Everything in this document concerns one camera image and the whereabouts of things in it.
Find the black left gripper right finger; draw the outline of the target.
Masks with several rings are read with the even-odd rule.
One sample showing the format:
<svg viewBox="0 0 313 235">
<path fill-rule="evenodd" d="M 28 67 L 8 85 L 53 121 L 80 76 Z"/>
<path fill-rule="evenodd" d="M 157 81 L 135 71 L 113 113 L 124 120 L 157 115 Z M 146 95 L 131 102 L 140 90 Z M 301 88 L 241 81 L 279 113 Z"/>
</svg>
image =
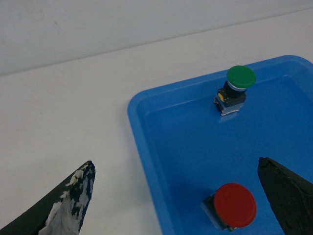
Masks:
<svg viewBox="0 0 313 235">
<path fill-rule="evenodd" d="M 313 184 L 271 158 L 260 158 L 257 174 L 286 235 L 313 233 Z"/>
</svg>

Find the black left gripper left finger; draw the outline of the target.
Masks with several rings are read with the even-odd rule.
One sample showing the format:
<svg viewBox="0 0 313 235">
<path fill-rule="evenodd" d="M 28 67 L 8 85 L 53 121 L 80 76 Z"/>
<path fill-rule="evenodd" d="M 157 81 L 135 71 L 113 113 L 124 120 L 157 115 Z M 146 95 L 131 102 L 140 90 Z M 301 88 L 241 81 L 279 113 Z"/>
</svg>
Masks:
<svg viewBox="0 0 313 235">
<path fill-rule="evenodd" d="M 2 235 L 78 235 L 90 204 L 95 166 L 85 162 L 31 208 L 1 228 Z"/>
</svg>

